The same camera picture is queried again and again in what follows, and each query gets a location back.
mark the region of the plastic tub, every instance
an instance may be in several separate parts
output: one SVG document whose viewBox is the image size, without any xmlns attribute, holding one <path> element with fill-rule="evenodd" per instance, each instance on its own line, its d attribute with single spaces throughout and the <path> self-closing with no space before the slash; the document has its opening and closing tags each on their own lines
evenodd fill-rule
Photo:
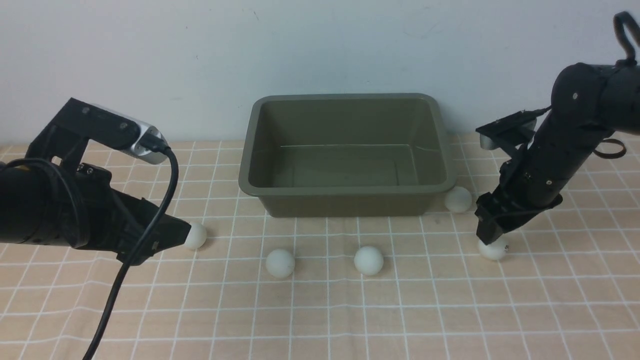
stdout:
<svg viewBox="0 0 640 360">
<path fill-rule="evenodd" d="M 454 172 L 430 96 L 289 95 L 253 106 L 238 181 L 272 217 L 408 216 Z"/>
</svg>

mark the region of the white wall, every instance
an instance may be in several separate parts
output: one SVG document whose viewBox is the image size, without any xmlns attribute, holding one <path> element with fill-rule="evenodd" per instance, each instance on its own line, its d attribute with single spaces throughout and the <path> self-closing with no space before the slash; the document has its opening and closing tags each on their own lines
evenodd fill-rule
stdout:
<svg viewBox="0 0 640 360">
<path fill-rule="evenodd" d="M 21 0 L 0 4 L 0 142 L 69 97 L 171 140 L 244 138 L 265 95 L 424 92 L 450 129 L 546 106 L 563 67 L 623 57 L 638 0 Z"/>
</svg>

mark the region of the grid tablecloth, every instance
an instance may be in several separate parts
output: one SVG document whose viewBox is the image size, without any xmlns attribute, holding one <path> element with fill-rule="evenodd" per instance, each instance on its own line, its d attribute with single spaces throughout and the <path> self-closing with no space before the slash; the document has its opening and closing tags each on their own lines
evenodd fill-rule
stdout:
<svg viewBox="0 0 640 360">
<path fill-rule="evenodd" d="M 497 184 L 500 151 L 452 135 L 458 184 Z M 96 359 L 640 359 L 640 141 L 591 157 L 564 202 L 507 235 L 509 256 L 477 254 L 471 209 L 442 200 L 422 217 L 269 217 L 237 185 L 242 142 L 172 147 L 181 183 L 168 213 L 208 230 L 197 252 L 164 251 L 133 268 Z M 0 160 L 25 146 L 0 147 Z M 170 168 L 92 144 L 84 160 L 113 188 L 159 202 Z M 385 267 L 362 277 L 361 245 Z M 276 280 L 264 257 L 296 256 Z M 80 359 L 120 263 L 113 254 L 0 245 L 0 357 Z"/>
</svg>

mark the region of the white ball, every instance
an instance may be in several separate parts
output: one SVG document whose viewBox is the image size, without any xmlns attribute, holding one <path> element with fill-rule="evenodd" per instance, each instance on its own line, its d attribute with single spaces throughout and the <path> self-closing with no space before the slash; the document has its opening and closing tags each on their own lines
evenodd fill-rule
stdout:
<svg viewBox="0 0 640 360">
<path fill-rule="evenodd" d="M 356 252 L 353 258 L 353 264 L 362 275 L 372 276 L 382 270 L 385 259 L 382 257 L 380 250 L 373 246 L 363 246 Z"/>
<path fill-rule="evenodd" d="M 284 249 L 275 249 L 267 255 L 265 266 L 271 276 L 276 279 L 284 279 L 293 273 L 296 260 L 290 252 Z"/>
<path fill-rule="evenodd" d="M 498 240 L 489 245 L 485 245 L 482 240 L 478 240 L 478 250 L 482 257 L 497 261 L 504 258 L 507 251 L 509 251 L 509 242 L 504 237 L 498 238 Z"/>
<path fill-rule="evenodd" d="M 191 229 L 184 240 L 184 246 L 187 249 L 197 250 L 207 241 L 207 228 L 199 222 L 192 222 L 190 225 Z"/>
<path fill-rule="evenodd" d="M 464 213 L 471 207 L 472 198 L 469 190 L 456 186 L 444 197 L 444 206 L 452 213 Z"/>
</svg>

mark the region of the robotic arm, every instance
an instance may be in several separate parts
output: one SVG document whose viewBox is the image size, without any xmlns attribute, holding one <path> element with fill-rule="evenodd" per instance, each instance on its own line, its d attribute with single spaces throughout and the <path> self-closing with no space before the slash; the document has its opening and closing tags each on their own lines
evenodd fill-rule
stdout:
<svg viewBox="0 0 640 360">
<path fill-rule="evenodd" d="M 151 164 L 170 152 L 154 126 L 70 99 L 24 159 L 0 163 L 0 242 L 112 251 L 122 262 L 134 254 L 131 265 L 183 244 L 191 226 L 163 211 L 137 245 L 158 207 L 112 189 L 109 171 L 81 163 L 89 140 Z"/>
<path fill-rule="evenodd" d="M 615 65 L 571 65 L 558 75 L 549 108 L 521 111 L 476 129 L 483 149 L 500 147 L 511 156 L 500 167 L 498 187 L 476 202 L 476 234 L 485 245 L 562 203 L 560 191 L 591 153 L 622 157 L 624 145 L 606 139 L 615 131 L 640 135 L 640 67 L 625 26 L 638 46 L 640 27 L 627 12 L 614 17 L 616 38 L 626 59 Z M 534 132 L 536 118 L 546 112 Z M 596 150 L 601 142 L 623 149 L 602 154 Z"/>
</svg>

